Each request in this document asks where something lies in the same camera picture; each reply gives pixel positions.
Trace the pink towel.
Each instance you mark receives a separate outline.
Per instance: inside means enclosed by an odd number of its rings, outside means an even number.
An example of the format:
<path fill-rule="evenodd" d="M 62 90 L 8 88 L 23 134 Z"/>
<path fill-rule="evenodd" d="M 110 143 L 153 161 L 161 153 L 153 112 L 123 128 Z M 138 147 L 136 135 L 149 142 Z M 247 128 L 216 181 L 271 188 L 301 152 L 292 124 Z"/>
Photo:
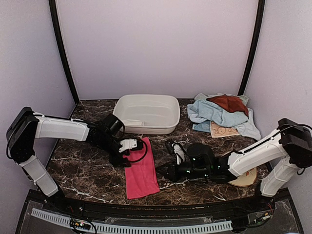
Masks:
<path fill-rule="evenodd" d="M 128 199 L 142 198 L 160 191 L 151 143 L 148 137 L 142 139 L 146 145 L 140 151 L 131 151 L 128 159 L 141 161 L 125 168 L 126 196 Z"/>

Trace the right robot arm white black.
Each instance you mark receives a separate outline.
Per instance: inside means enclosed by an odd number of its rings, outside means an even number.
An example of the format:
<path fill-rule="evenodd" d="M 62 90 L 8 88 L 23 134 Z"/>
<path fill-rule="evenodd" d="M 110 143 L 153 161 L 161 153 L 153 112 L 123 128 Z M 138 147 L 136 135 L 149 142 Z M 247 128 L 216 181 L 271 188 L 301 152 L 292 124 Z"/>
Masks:
<path fill-rule="evenodd" d="M 268 176 L 262 179 L 259 193 L 249 200 L 249 208 L 260 211 L 278 190 L 294 175 L 301 175 L 312 165 L 312 128 L 287 118 L 279 120 L 278 127 L 268 136 L 240 151 L 232 150 L 216 157 L 208 145 L 194 143 L 182 152 L 177 162 L 165 163 L 156 171 L 171 182 L 180 178 L 207 178 L 224 184 L 238 179 L 247 171 L 274 159 L 280 161 Z"/>

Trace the white embroidered towel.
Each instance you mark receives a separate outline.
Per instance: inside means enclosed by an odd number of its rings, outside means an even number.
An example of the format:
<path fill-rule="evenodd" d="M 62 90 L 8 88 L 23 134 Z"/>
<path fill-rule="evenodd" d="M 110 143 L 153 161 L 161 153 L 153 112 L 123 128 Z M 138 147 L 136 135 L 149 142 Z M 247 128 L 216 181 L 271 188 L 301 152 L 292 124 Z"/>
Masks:
<path fill-rule="evenodd" d="M 142 120 L 136 120 L 136 119 L 123 119 L 122 122 L 125 126 L 143 126 L 144 122 Z"/>

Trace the white plastic basin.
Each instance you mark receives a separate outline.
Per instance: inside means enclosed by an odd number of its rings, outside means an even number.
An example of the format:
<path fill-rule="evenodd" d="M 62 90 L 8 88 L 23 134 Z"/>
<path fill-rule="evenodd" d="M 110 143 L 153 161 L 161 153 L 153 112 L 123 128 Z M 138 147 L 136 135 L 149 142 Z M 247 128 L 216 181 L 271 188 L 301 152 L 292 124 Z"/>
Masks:
<path fill-rule="evenodd" d="M 172 133 L 180 120 L 178 100 L 168 95 L 125 95 L 116 103 L 113 115 L 121 121 L 136 119 L 143 126 L 125 126 L 130 134 L 167 135 Z"/>

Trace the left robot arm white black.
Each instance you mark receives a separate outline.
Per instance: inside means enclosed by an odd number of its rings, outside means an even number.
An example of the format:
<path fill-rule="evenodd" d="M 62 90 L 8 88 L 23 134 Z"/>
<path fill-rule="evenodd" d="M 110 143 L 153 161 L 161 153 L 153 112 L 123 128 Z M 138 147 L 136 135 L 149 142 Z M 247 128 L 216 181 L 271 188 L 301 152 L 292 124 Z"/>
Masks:
<path fill-rule="evenodd" d="M 24 107 L 6 133 L 6 154 L 14 160 L 37 185 L 44 195 L 50 197 L 50 205 L 63 213 L 69 208 L 69 202 L 60 194 L 60 188 L 48 174 L 45 166 L 34 151 L 35 139 L 55 138 L 87 142 L 109 154 L 113 166 L 130 166 L 123 152 L 137 147 L 135 139 L 118 139 L 117 132 L 124 124 L 113 114 L 105 119 L 90 122 L 82 119 L 50 117 Z"/>

